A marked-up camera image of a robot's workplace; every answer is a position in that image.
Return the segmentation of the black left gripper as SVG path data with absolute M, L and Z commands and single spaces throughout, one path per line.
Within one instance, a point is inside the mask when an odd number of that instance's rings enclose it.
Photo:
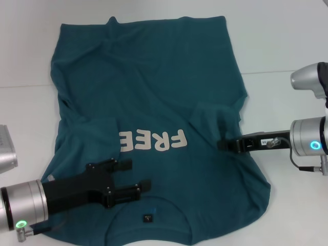
M 109 209 L 117 204 L 140 200 L 141 194 L 151 190 L 149 179 L 132 186 L 115 189 L 111 173 L 132 169 L 132 160 L 109 159 L 89 163 L 75 176 L 43 183 L 48 214 L 56 214 L 89 203 L 99 203 Z

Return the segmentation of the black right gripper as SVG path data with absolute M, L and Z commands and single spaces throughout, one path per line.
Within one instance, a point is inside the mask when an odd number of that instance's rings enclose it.
M 256 132 L 242 135 L 239 139 L 221 139 L 217 142 L 221 151 L 235 154 L 290 148 L 290 131 Z

